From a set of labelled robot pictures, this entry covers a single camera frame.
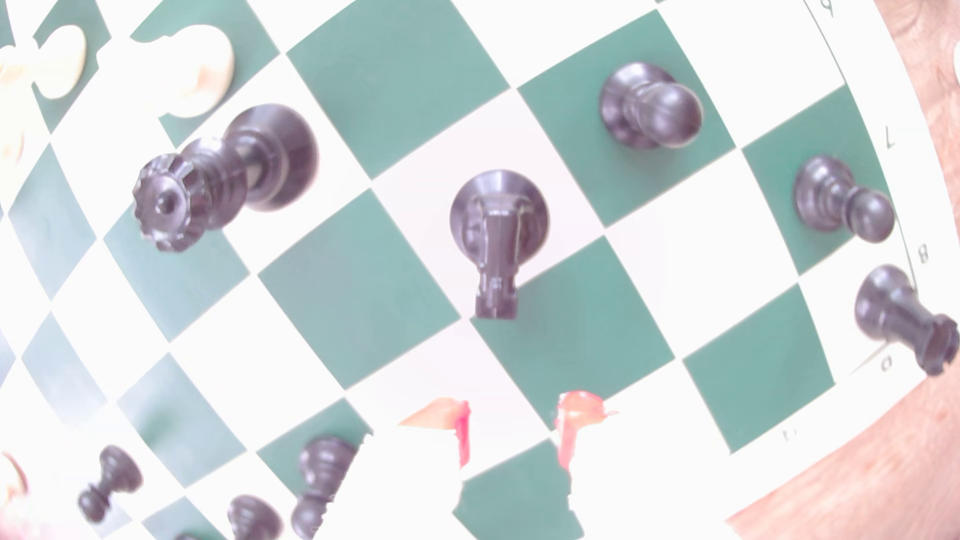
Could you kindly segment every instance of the white chess piece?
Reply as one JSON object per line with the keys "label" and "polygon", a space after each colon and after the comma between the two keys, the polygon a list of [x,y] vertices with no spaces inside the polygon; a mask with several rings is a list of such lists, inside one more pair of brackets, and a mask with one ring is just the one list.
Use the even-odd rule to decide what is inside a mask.
{"label": "white chess piece", "polygon": [[0,49],[0,86],[36,83],[47,99],[70,93],[84,73],[86,36],[79,26],[61,26],[37,48],[32,39],[24,46]]}
{"label": "white chess piece", "polygon": [[206,25],[149,43],[114,38],[97,53],[97,62],[124,99],[156,116],[204,114],[220,103],[233,81],[230,40]]}
{"label": "white chess piece", "polygon": [[23,119],[19,100],[29,98],[36,83],[47,99],[70,93],[86,65],[86,35],[79,26],[61,26],[42,47],[29,39],[0,49],[0,166],[13,166],[23,154]]}

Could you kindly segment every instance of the black pawn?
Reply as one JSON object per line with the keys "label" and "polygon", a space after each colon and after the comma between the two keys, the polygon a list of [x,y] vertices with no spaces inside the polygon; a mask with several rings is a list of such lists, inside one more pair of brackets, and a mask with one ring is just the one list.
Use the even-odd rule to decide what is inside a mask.
{"label": "black pawn", "polygon": [[600,116],[614,138],[633,148],[682,148],[700,133],[704,107],[665,70],[635,61],[604,83]]}
{"label": "black pawn", "polygon": [[896,266],[879,266],[856,295],[856,323],[873,339],[899,341],[917,355],[928,375],[940,375],[960,347],[957,324],[920,304],[917,291]]}
{"label": "black pawn", "polygon": [[115,492],[132,493],[143,485],[143,475],[133,459],[115,446],[107,446],[100,452],[100,483],[90,484],[90,488],[80,494],[80,509],[87,521],[104,521],[110,508],[110,494]]}
{"label": "black pawn", "polygon": [[797,172],[793,188],[797,213],[808,227],[836,231],[846,226],[868,242],[886,240],[894,230],[894,207],[886,195],[853,182],[841,160],[816,156]]}
{"label": "black pawn", "polygon": [[336,497],[356,454],[355,446],[334,436],[317,437],[303,447],[300,472],[307,489],[290,519],[297,536],[313,540],[324,523],[326,506]]}
{"label": "black pawn", "polygon": [[516,318],[516,272],[540,250],[549,221],[540,191],[514,171],[487,171],[457,193],[450,231],[480,272],[478,318]]}
{"label": "black pawn", "polygon": [[204,231],[223,228],[246,205],[280,209],[313,182],[317,142],[306,121],[282,105],[241,112],[223,137],[154,158],[133,187],[133,215],[160,251],[182,252]]}

